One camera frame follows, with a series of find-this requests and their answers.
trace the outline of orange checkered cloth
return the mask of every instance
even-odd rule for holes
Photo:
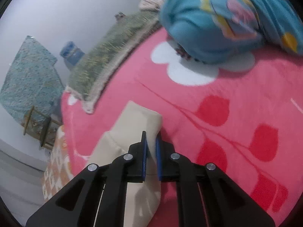
[[[57,130],[54,148],[50,161],[42,178],[42,190],[45,201],[51,199],[60,189],[74,178],[71,173],[67,144],[65,140],[64,126]]]

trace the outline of white wall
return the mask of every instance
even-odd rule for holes
[[[0,19],[0,86],[9,64],[27,35],[58,58],[55,67],[65,84],[69,70],[59,56],[67,41],[87,53],[115,23],[119,11],[138,10],[140,0],[13,0]],[[44,169],[48,156],[38,141],[22,135],[22,127],[0,106],[0,150]]]

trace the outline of blue gripper pad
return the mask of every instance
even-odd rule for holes
[[[157,171],[158,171],[158,179],[162,180],[162,161],[161,161],[161,150],[160,150],[160,138],[157,136],[156,138],[156,159],[157,159]]]
[[[142,159],[142,178],[143,181],[145,181],[146,177],[146,159],[147,159],[147,153],[148,153],[148,147],[147,147],[147,139],[146,139],[146,134],[143,140],[143,159]]]

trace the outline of pink blanket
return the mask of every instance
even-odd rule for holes
[[[94,114],[62,98],[74,174],[129,100],[163,116],[164,140],[192,162],[214,162],[278,226],[303,191],[303,59],[266,47],[207,66],[183,61],[164,29],[122,65]],[[178,226],[173,185],[162,184],[149,226]]]

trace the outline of bed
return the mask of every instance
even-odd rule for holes
[[[174,47],[164,29],[140,44],[93,114],[73,94],[63,94],[71,175],[85,167],[101,135],[132,100],[163,116],[163,140],[193,162],[217,164],[279,226],[303,192],[303,59],[266,46],[210,66],[182,60]],[[178,226],[176,214],[174,187],[162,184],[149,226]]]

